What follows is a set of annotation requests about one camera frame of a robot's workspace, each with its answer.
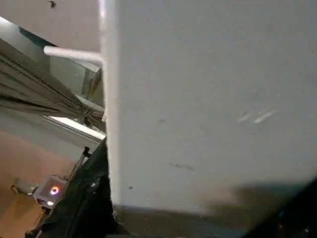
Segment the gray surface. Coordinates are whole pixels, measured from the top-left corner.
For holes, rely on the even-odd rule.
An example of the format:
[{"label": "gray surface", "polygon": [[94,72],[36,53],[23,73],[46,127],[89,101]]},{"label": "gray surface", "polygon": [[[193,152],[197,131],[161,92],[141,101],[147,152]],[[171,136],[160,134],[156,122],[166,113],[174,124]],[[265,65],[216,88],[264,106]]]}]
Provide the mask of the gray surface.
[{"label": "gray surface", "polygon": [[[316,10],[313,0],[118,1],[117,64],[107,55],[118,203],[240,213],[250,225],[315,177]],[[272,196],[241,195],[253,186]]]}]

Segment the black fabric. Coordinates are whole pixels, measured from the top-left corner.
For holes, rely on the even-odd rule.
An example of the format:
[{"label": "black fabric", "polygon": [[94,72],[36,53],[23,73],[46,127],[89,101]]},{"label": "black fabric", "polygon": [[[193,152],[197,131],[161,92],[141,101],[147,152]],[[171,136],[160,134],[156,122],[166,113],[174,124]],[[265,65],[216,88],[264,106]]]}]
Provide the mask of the black fabric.
[{"label": "black fabric", "polygon": [[103,238],[117,232],[105,140],[68,182],[61,200],[39,229],[40,238]]}]

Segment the brown floor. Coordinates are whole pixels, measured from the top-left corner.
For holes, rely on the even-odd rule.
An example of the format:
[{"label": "brown floor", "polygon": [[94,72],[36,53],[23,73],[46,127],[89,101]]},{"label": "brown floor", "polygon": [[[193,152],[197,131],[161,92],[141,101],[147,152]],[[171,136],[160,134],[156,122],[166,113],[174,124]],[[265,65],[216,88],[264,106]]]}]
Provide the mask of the brown floor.
[{"label": "brown floor", "polygon": [[24,237],[41,214],[31,197],[10,190],[16,178],[39,183],[48,175],[68,174],[73,165],[68,158],[0,131],[0,237]]}]

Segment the white rod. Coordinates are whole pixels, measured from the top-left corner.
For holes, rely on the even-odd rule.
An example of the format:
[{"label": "white rod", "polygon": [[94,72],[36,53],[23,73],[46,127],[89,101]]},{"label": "white rod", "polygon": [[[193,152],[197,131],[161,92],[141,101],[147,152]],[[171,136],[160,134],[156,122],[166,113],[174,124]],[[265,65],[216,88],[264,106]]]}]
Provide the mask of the white rod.
[{"label": "white rod", "polygon": [[44,54],[48,56],[58,56],[63,58],[75,59],[75,60],[85,60],[92,62],[102,62],[103,58],[101,54],[90,51],[77,51],[72,49],[64,49],[53,46],[45,46]]}]

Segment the scratch mark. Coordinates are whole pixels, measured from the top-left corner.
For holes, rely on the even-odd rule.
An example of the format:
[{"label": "scratch mark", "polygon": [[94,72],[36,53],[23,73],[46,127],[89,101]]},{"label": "scratch mark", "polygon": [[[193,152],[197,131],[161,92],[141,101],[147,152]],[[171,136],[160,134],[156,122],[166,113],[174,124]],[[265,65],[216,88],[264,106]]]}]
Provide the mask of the scratch mark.
[{"label": "scratch mark", "polygon": [[277,113],[278,110],[272,110],[269,111],[267,113],[264,113],[262,116],[260,116],[259,118],[254,120],[255,124],[260,124],[262,122],[264,122],[265,120],[267,120],[268,118],[270,118],[271,116],[273,116],[275,113]]},{"label": "scratch mark", "polygon": [[244,122],[247,119],[249,119],[251,115],[252,115],[252,113],[243,113],[242,116],[237,119],[237,121],[238,122]]},{"label": "scratch mark", "polygon": [[180,164],[174,164],[174,163],[168,163],[169,165],[179,168],[179,169],[185,169],[188,171],[194,171],[194,167],[190,165],[180,165]]}]

